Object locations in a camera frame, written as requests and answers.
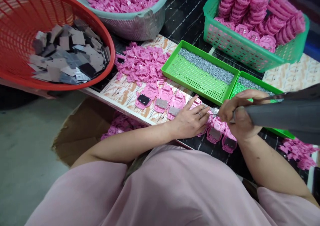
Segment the pink shirt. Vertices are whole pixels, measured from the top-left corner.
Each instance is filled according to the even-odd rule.
[[[260,187],[259,204],[228,166],[200,151],[159,147],[123,186],[126,170],[103,161],[71,169],[26,225],[320,225],[307,200]]]

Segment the gray plastic basket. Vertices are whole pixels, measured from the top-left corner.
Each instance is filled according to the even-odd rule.
[[[159,0],[153,7],[142,12],[112,13],[90,7],[87,0],[77,0],[95,13],[107,29],[125,39],[146,41],[154,39],[160,32],[165,19],[165,3]]]

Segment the green plastic tray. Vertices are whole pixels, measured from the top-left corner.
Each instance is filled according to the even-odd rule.
[[[273,92],[274,94],[280,94],[280,93],[283,93],[283,91],[259,80],[258,78],[254,77],[254,76],[251,76],[250,74],[248,73],[245,73],[244,71],[241,71],[240,72],[240,75],[239,77],[243,77],[249,81],[252,81],[254,82],[255,84],[259,85],[260,87],[270,91],[270,92]],[[247,87],[241,85],[238,83],[235,84],[234,88],[233,88],[233,91],[232,91],[232,94],[230,96],[230,99],[233,98],[237,93],[239,92],[242,92],[244,90],[248,89]],[[280,136],[280,137],[283,137],[283,138],[291,138],[291,139],[294,139],[295,137],[288,131],[288,130],[281,130],[281,129],[272,129],[272,128],[266,128],[267,130],[275,133],[276,135]]]
[[[178,55],[181,48],[185,48],[218,67],[231,72],[234,75],[231,84],[227,85],[226,83],[215,79],[207,72],[204,72],[194,64],[187,61],[183,56]],[[167,78],[172,79],[180,85],[220,106],[225,99],[230,97],[233,87],[238,80],[240,71],[200,50],[199,48],[185,41],[181,41],[162,67],[162,73]]]
[[[220,0],[208,0],[203,7],[206,17],[203,39],[207,43],[259,72],[300,60],[310,27],[306,15],[306,30],[289,43],[278,46],[273,54],[214,20],[218,15],[219,3]]]

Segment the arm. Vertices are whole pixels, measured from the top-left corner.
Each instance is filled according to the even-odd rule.
[[[189,110],[196,99],[197,96],[193,97],[172,121],[106,138],[79,157],[71,168],[100,160],[129,163],[140,154],[174,139],[196,136],[206,127],[210,109],[199,105]],[[197,114],[200,111],[204,115],[202,118]]]
[[[261,127],[253,126],[249,115],[241,107],[252,103],[247,100],[249,98],[254,99],[253,104],[269,103],[260,100],[267,96],[253,89],[243,91],[226,101],[221,106],[219,115],[228,123],[232,134],[238,140],[246,165],[257,184],[275,192],[300,196],[319,207],[292,166],[257,135]],[[233,117],[234,110],[236,110],[236,123],[231,124],[229,121]]]

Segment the concrete floor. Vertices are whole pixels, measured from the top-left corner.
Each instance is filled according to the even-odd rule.
[[[68,168],[51,144],[66,117],[86,97],[75,91],[0,111],[0,225],[24,225],[54,181]]]

